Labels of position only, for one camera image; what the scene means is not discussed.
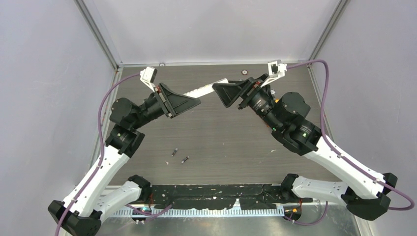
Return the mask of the white remote control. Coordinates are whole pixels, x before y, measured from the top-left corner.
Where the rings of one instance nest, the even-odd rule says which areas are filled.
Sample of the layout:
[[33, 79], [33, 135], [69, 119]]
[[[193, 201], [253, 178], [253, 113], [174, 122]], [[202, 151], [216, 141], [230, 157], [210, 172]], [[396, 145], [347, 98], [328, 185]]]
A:
[[202, 96], [205, 96], [207, 94], [210, 94], [210, 93], [214, 92], [214, 89], [212, 88], [212, 86], [214, 84], [218, 84], [218, 83], [221, 83], [221, 84], [228, 83], [228, 79], [224, 78], [224, 79], [215, 81], [213, 83], [204, 85], [202, 87], [199, 87], [197, 89], [194, 89], [194, 90], [191, 90], [187, 93], [184, 93], [183, 95], [188, 96], [188, 97], [192, 97], [192, 98], [200, 98]]

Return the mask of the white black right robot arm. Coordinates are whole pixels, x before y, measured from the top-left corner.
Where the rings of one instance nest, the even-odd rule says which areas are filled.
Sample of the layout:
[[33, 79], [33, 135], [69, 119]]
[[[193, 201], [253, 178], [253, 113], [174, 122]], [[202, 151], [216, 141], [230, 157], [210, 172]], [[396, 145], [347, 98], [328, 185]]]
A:
[[397, 177], [376, 172], [349, 155], [336, 152], [337, 145], [306, 119], [310, 106], [299, 93], [288, 92], [275, 98], [270, 86], [262, 87], [260, 81], [254, 79], [216, 83], [213, 90], [225, 107], [241, 99], [238, 108], [251, 108], [286, 149], [316, 162], [339, 178], [338, 182], [331, 182], [288, 174], [280, 189], [284, 200], [312, 198], [336, 203], [369, 221], [388, 211], [388, 193], [390, 187], [396, 185]]

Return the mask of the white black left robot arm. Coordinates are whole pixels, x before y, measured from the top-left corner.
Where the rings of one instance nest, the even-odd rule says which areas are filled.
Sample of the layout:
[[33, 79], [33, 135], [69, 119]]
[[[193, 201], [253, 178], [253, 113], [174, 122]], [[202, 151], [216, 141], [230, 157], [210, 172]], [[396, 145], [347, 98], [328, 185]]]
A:
[[102, 223], [125, 205], [146, 203], [151, 196], [150, 182], [138, 175], [129, 177], [113, 192], [102, 193], [143, 141], [145, 136], [139, 128], [160, 116], [174, 118], [199, 105], [200, 97], [211, 92], [211, 87], [205, 87], [178, 94], [161, 83], [141, 105], [127, 98], [117, 99], [110, 115], [114, 127], [108, 138], [101, 140], [100, 157], [64, 200], [54, 200], [48, 207], [58, 229], [73, 236], [94, 236]]

